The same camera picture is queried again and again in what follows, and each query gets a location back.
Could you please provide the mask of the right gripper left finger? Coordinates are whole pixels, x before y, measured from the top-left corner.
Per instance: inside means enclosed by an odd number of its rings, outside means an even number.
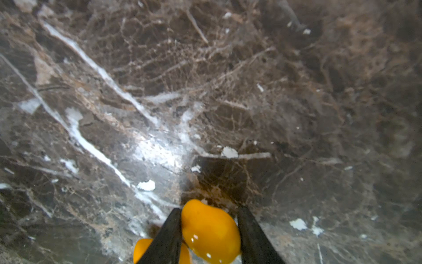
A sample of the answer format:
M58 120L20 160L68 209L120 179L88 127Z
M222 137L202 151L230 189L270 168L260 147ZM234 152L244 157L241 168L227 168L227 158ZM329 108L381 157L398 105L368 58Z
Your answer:
M182 243L181 209L175 208L163 223L137 264L178 264Z

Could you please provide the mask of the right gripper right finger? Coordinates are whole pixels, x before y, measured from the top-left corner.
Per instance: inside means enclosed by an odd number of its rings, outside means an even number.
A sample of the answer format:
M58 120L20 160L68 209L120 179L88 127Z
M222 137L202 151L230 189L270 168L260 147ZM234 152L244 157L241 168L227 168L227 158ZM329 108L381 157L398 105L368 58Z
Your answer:
M285 264L248 207L238 208L237 220L243 264Z

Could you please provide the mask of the small yellow fake lemon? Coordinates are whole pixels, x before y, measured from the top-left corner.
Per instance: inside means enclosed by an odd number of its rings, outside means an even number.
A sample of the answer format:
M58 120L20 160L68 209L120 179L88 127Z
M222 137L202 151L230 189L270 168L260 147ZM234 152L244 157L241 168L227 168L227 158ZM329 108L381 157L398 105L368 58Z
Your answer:
M140 239L134 248L133 254L133 263L136 264L140 258L144 255L150 244L152 243L153 239ZM182 243L181 250L180 250L180 264L192 264L192 257L189 252L188 247Z

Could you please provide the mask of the yellow fake mango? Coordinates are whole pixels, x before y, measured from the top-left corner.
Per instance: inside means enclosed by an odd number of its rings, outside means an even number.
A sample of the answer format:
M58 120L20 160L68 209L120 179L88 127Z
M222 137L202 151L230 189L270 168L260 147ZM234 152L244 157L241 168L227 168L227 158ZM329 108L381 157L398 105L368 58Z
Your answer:
M181 231L189 248L209 264L231 264L241 254L241 236L234 219L200 200L184 205Z

